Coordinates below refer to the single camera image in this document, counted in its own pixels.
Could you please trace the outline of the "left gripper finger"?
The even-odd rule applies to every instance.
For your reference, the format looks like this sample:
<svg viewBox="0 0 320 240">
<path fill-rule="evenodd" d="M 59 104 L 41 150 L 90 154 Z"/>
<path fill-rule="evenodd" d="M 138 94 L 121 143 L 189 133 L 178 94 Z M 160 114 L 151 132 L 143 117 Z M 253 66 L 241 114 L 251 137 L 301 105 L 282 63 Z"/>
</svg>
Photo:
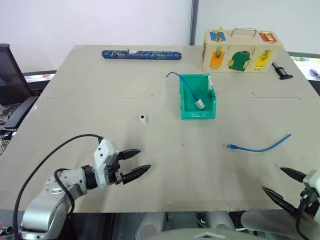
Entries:
<svg viewBox="0 0 320 240">
<path fill-rule="evenodd" d="M 144 173 L 146 173 L 150 169 L 151 165 L 142 165 L 139 167 L 134 168 L 131 172 L 122 174 L 121 175 L 121 181 L 125 185 L 127 183 L 130 183 L 138 178 L 140 178 Z"/>
<path fill-rule="evenodd" d="M 139 154 L 140 152 L 141 152 L 140 149 L 128 149 L 128 150 L 121 151 L 117 155 L 117 160 L 120 161 L 120 160 L 130 159 L 135 155 Z"/>
</svg>

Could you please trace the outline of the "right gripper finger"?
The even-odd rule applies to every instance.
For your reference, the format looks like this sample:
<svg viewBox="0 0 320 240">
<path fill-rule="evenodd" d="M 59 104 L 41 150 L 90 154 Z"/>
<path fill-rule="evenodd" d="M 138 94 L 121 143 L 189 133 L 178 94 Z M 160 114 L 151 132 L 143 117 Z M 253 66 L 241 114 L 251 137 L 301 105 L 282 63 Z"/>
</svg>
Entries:
<svg viewBox="0 0 320 240">
<path fill-rule="evenodd" d="M 266 193 L 266 195 L 279 207 L 281 207 L 283 210 L 285 210 L 287 213 L 289 213 L 291 216 L 296 216 L 298 213 L 298 209 L 295 208 L 292 204 L 284 200 L 284 198 L 275 192 L 274 190 L 267 188 L 265 186 L 262 186 L 263 191 Z"/>
<path fill-rule="evenodd" d="M 307 176 L 305 173 L 289 167 L 281 167 L 280 169 L 289 177 L 291 177 L 292 179 L 296 180 L 299 183 L 303 183 L 305 177 Z"/>
</svg>

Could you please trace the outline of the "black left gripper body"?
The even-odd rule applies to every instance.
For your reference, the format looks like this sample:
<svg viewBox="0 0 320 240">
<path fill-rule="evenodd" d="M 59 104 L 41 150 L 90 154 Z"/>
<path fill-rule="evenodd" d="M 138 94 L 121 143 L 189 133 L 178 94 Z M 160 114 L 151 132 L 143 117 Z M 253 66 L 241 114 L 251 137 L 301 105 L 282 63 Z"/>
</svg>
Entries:
<svg viewBox="0 0 320 240">
<path fill-rule="evenodd" d="M 115 158 L 114 162 L 110 165 L 107 166 L 107 184 L 112 185 L 112 184 L 120 184 L 123 181 L 124 175 L 119 172 L 120 169 L 120 164 L 119 161 L 124 159 L 124 152 L 121 151 L 118 156 Z"/>
</svg>

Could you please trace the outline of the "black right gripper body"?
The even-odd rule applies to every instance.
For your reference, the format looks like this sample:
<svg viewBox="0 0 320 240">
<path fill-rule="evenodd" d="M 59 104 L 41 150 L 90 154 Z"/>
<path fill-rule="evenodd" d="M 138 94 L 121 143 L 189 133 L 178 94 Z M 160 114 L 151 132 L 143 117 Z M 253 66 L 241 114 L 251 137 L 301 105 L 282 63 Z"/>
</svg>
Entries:
<svg viewBox="0 0 320 240">
<path fill-rule="evenodd" d="M 302 213 L 317 213 L 320 209 L 320 194 L 314 187 L 306 186 L 300 193 L 299 211 Z"/>
</svg>

